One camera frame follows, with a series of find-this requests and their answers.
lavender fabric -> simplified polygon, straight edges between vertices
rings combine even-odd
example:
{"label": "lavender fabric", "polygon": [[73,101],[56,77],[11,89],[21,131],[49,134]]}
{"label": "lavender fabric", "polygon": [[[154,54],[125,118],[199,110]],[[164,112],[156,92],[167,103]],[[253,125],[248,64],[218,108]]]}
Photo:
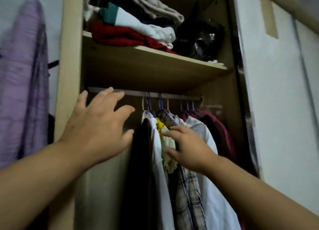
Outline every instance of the lavender fabric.
{"label": "lavender fabric", "polygon": [[21,6],[0,53],[0,168],[4,168],[48,144],[48,46],[39,0]]}

black plastic bag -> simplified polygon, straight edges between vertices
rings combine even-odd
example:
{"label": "black plastic bag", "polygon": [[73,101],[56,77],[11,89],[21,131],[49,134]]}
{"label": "black plastic bag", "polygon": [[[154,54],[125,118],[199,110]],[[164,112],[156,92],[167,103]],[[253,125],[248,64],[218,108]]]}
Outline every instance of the black plastic bag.
{"label": "black plastic bag", "polygon": [[212,21],[210,24],[196,21],[198,11],[197,2],[189,19],[177,28],[172,50],[179,55],[197,60],[214,60],[223,43],[225,28]]}

wooden shelf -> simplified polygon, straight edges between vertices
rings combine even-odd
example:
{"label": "wooden shelf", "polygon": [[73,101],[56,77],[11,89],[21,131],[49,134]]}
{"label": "wooden shelf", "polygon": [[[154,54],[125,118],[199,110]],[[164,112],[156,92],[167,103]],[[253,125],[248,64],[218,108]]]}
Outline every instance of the wooden shelf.
{"label": "wooden shelf", "polygon": [[182,94],[228,73],[224,66],[144,46],[115,47],[95,43],[83,32],[85,85]]}

clothes rail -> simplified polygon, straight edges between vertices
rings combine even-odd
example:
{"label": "clothes rail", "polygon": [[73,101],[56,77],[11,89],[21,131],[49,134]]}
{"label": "clothes rail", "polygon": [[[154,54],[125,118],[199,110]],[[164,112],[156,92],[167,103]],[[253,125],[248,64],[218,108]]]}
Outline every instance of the clothes rail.
{"label": "clothes rail", "polygon": [[[88,87],[90,92],[99,93],[100,91],[105,90],[105,88],[100,87]],[[167,93],[157,93],[157,92],[141,92],[141,91],[131,91],[131,90],[121,90],[114,89],[114,92],[124,92],[125,95],[137,96],[137,97],[155,97],[163,99],[178,99],[178,100],[189,100],[189,101],[202,101],[202,96],[187,96],[187,95],[175,95]]]}

green cloth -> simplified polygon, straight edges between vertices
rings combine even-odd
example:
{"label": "green cloth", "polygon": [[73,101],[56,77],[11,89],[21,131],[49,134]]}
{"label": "green cloth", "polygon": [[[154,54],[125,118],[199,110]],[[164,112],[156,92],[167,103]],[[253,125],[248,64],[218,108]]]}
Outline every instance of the green cloth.
{"label": "green cloth", "polygon": [[118,10],[118,6],[109,2],[108,8],[100,8],[99,14],[101,15],[104,23],[115,25]]}

